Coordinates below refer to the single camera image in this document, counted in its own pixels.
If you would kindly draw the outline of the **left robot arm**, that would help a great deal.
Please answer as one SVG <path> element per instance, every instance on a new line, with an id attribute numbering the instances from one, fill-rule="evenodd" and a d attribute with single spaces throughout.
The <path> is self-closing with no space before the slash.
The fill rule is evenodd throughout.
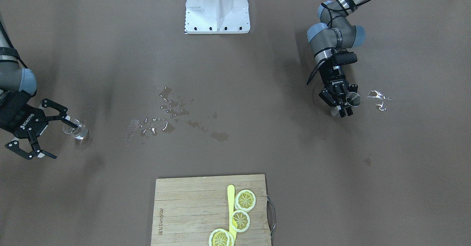
<path id="1" fill-rule="evenodd" d="M 358 61 L 358 57 L 350 49 L 365 41 L 364 28 L 352 25 L 348 16 L 370 1 L 372 0 L 325 1 L 317 10 L 320 22 L 307 31 L 307 40 L 316 61 L 307 84 L 311 83 L 316 74 L 320 75 L 323 90 L 319 97 L 331 108 L 335 117 L 353 115 L 353 108 L 361 103 L 358 85 L 348 82 L 343 66 Z"/>

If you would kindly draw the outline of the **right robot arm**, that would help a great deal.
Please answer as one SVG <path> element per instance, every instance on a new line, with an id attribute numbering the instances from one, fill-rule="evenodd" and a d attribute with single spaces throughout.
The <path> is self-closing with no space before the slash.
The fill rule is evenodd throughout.
<path id="1" fill-rule="evenodd" d="M 29 105 L 37 92 L 35 75 L 22 61 L 3 24 L 0 29 L 0 127 L 13 135 L 5 147 L 27 160 L 56 159 L 41 148 L 38 138 L 51 121 L 61 121 L 73 129 L 78 126 L 71 121 L 65 106 L 50 99 L 41 100 L 38 108 Z"/>

